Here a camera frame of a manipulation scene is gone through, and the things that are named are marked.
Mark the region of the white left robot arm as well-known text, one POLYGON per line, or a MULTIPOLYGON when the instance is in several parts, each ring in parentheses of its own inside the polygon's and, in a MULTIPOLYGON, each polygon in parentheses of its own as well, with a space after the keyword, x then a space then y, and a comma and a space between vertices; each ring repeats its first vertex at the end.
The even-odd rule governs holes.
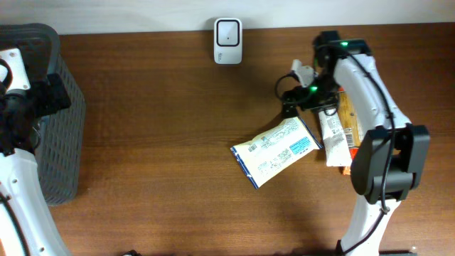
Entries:
POLYGON ((1 74, 1 245, 6 255, 69 255, 50 207, 74 199, 84 101, 56 73, 1 74))

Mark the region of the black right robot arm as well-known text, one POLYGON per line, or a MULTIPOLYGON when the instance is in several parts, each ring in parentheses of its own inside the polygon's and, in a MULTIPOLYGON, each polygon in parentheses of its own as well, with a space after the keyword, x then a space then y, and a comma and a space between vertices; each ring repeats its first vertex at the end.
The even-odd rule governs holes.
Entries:
POLYGON ((337 242, 337 255, 379 255, 379 246, 393 212, 418 187, 430 135, 424 125, 413 125, 387 91, 373 54, 361 38, 341 39, 337 31, 323 31, 313 40, 311 82, 303 82, 302 65, 294 62, 287 77, 300 83, 275 95, 282 117, 299 110, 339 108, 338 91, 348 94, 364 131, 350 166, 357 194, 345 235, 337 242))

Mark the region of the white tube gold cap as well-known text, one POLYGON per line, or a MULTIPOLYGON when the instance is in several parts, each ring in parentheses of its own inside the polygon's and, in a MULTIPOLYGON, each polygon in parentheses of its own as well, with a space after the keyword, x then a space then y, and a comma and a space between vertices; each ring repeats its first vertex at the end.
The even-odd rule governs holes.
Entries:
POLYGON ((352 158, 338 113, 334 109, 320 111, 318 118, 326 152, 326 165, 329 167, 350 166, 352 158))

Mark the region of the spaghetti pasta packet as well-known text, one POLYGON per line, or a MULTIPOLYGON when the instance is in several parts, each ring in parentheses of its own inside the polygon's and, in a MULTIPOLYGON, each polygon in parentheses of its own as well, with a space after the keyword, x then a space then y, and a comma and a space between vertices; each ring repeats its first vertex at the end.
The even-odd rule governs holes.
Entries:
POLYGON ((338 116, 346 136, 350 157, 354 160, 363 140, 363 131, 353 103, 343 88, 338 91, 338 103, 338 116))

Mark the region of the yellow snack bag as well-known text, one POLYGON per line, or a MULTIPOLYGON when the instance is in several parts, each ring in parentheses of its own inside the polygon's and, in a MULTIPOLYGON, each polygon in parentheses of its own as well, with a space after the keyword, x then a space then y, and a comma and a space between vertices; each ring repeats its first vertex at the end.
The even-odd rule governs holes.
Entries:
POLYGON ((306 123, 300 117, 292 117, 230 150, 244 175, 258 189, 288 166, 321 148, 306 123))

